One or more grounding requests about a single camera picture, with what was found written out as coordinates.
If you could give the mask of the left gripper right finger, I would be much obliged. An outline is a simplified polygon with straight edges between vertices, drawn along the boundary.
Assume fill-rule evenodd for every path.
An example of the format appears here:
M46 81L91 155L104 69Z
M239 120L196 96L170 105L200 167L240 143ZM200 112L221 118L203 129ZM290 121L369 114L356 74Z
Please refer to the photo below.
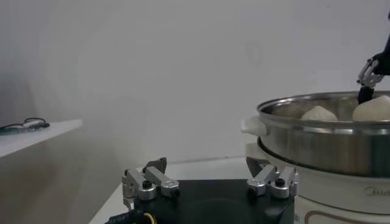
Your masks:
M265 159L247 157L246 163L252 178L246 183L248 190L256 197L269 193L272 197L286 199L298 193L299 173L294 167L281 170Z

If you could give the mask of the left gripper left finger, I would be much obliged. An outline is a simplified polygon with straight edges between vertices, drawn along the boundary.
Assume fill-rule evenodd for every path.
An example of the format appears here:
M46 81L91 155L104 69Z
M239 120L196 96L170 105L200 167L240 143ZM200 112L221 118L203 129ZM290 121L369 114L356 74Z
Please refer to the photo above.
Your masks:
M163 197L176 198L180 195L177 180L165 175L167 158L149 161L140 170L126 169L122 176L123 203L129 209L135 209L135 202L149 202L157 198L158 192Z

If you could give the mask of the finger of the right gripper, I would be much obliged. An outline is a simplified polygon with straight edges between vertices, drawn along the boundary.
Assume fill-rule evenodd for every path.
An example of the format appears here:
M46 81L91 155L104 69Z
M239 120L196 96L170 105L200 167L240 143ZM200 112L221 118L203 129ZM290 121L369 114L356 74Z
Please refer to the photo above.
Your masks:
M384 78L384 75L374 73L374 70L378 65L378 60L370 58L367 60L367 63L364 65L363 69L358 75L356 82L361 86L358 94L359 104L370 101L372 99L376 84L381 82Z

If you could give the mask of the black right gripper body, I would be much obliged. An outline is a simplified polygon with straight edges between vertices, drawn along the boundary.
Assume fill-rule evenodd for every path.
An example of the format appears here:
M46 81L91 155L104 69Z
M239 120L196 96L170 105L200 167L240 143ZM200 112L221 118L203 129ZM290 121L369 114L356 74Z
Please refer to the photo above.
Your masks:
M376 75L389 75L389 46L390 46L390 37L386 42L383 52L373 56L374 61L377 61L377 65L374 68L374 74Z

